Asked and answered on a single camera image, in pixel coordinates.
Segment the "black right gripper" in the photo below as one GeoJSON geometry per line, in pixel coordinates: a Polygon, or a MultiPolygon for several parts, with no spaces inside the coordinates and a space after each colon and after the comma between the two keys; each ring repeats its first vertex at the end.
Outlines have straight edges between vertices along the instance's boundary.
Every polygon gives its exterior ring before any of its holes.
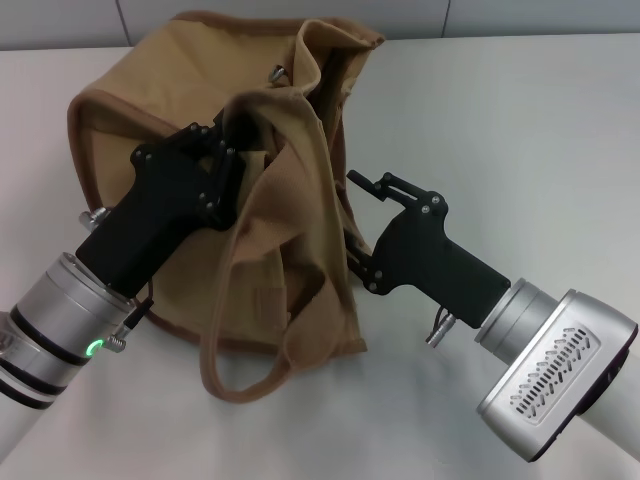
{"type": "Polygon", "coordinates": [[[371,257],[357,243],[346,242],[349,270],[377,295],[413,286],[454,318],[479,328],[511,281],[447,237],[446,202],[433,204],[432,192],[389,172],[371,181],[350,170],[347,179],[382,202],[391,199],[403,206],[371,257]]]}

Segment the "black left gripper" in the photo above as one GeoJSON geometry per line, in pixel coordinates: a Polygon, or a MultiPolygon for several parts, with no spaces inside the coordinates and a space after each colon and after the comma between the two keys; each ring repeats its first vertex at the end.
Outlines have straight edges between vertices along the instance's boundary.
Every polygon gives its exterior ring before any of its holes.
{"type": "Polygon", "coordinates": [[[223,126],[224,115],[220,110],[211,125],[192,122],[164,146],[133,153],[133,186],[76,250],[76,258],[120,296],[136,296],[193,232],[226,231],[236,222],[246,162],[223,126]]]}

